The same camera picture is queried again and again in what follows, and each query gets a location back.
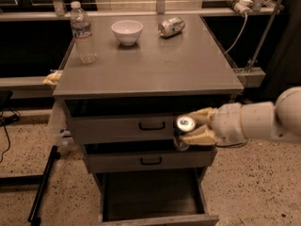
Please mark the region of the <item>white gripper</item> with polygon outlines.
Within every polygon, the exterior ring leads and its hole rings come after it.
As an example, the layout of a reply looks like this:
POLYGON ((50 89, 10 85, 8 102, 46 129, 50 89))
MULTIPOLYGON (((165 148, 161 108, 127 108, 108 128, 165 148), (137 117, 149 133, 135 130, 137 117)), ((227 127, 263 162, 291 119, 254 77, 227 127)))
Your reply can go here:
POLYGON ((224 104, 218 109, 206 107, 189 113, 197 124, 198 129, 180 136, 180 140, 188 145, 211 146, 233 145, 245 143, 246 137, 241 126, 241 108, 239 103, 224 104))

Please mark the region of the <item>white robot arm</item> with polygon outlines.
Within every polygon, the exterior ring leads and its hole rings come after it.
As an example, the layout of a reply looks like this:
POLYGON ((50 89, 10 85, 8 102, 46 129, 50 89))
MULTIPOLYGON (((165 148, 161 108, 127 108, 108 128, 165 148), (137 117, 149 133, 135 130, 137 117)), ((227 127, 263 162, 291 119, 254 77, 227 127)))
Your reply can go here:
POLYGON ((283 91, 275 103, 224 104, 207 107, 176 120, 179 146, 229 146, 250 139, 299 143, 301 141, 301 88, 283 91))

